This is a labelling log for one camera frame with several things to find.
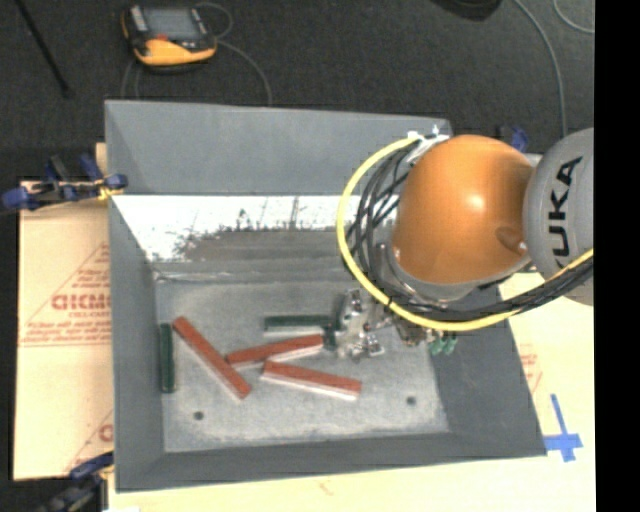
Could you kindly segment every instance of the blue tape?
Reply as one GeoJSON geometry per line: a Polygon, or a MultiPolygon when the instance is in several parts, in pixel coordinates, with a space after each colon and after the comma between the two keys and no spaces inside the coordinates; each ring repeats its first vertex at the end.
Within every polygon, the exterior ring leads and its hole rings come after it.
{"type": "Polygon", "coordinates": [[[564,462],[571,462],[576,460],[576,456],[573,450],[576,448],[582,448],[582,441],[578,434],[569,434],[567,432],[567,425],[564,422],[562,411],[560,410],[560,402],[555,394],[551,395],[551,402],[553,403],[553,409],[556,412],[556,418],[560,424],[561,434],[554,436],[544,436],[544,446],[547,451],[559,450],[564,462]]]}

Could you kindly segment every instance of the orange device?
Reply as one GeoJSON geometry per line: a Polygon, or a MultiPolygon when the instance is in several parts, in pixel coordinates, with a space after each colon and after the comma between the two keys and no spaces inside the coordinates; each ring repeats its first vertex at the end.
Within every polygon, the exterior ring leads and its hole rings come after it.
{"type": "Polygon", "coordinates": [[[194,7],[134,5],[120,21],[134,56],[150,68],[189,68],[216,52],[216,38],[194,7]]]}

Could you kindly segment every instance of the yellow cable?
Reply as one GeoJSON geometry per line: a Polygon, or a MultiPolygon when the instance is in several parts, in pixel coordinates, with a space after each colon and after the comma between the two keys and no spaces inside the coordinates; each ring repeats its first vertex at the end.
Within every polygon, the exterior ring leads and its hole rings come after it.
{"type": "MultiPolygon", "coordinates": [[[[391,298],[386,295],[382,290],[377,288],[368,278],[364,275],[360,267],[356,263],[355,259],[351,255],[351,251],[349,250],[349,244],[347,242],[347,236],[345,231],[345,215],[347,211],[347,207],[351,198],[351,194],[356,188],[356,185],[360,182],[363,176],[371,169],[376,163],[380,160],[388,156],[389,154],[402,149],[409,144],[418,140],[419,137],[407,137],[405,139],[398,140],[389,144],[388,146],[380,149],[369,158],[367,158],[358,169],[356,169],[355,173],[345,186],[342,196],[340,197],[340,203],[338,205],[338,213],[336,218],[336,235],[338,238],[338,248],[340,249],[340,253],[353,274],[353,276],[358,280],[358,282],[362,285],[362,287],[371,294],[378,302],[382,304],[388,305],[389,309],[393,311],[398,316],[401,316],[405,320],[412,322],[414,324],[420,325],[422,327],[429,327],[432,329],[437,329],[441,331],[472,331],[475,329],[481,329],[483,327],[488,327],[490,325],[496,324],[505,320],[511,316],[514,316],[522,311],[522,309],[516,309],[513,311],[509,311],[506,313],[498,313],[495,315],[490,315],[484,318],[480,318],[477,320],[467,320],[461,322],[443,322],[439,320],[431,320],[429,318],[425,318],[420,315],[416,315],[411,311],[407,311],[403,307],[399,306],[395,302],[391,301],[391,298]]],[[[593,249],[585,252],[582,256],[571,262],[569,265],[561,269],[557,272],[551,279],[555,279],[560,275],[564,274],[567,270],[575,268],[583,261],[593,256],[593,249]]]]}

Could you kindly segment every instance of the red wooden block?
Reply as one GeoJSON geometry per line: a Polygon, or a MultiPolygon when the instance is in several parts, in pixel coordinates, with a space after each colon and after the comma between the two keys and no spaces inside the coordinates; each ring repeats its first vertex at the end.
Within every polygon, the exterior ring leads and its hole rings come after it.
{"type": "Polygon", "coordinates": [[[218,379],[241,400],[251,391],[249,383],[225,361],[224,357],[183,316],[173,321],[173,328],[204,359],[218,379]]]}
{"type": "Polygon", "coordinates": [[[362,390],[359,380],[319,372],[291,364],[278,363],[267,359],[262,377],[276,382],[292,384],[309,391],[326,393],[348,400],[355,400],[362,390]]]}
{"type": "Polygon", "coordinates": [[[256,347],[237,350],[227,354],[227,362],[236,369],[259,366],[266,359],[286,361],[315,354],[322,350],[324,340],[319,334],[291,338],[284,341],[267,343],[256,347]]]}

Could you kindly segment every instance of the dark green block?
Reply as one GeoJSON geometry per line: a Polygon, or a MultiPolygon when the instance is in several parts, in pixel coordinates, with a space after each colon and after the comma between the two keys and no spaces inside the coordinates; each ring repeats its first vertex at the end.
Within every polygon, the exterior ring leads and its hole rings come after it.
{"type": "Polygon", "coordinates": [[[163,393],[176,390],[173,331],[169,324],[160,324],[160,387],[163,393]]]}
{"type": "Polygon", "coordinates": [[[264,330],[287,327],[326,327],[329,322],[328,315],[274,315],[264,319],[264,330]]]}

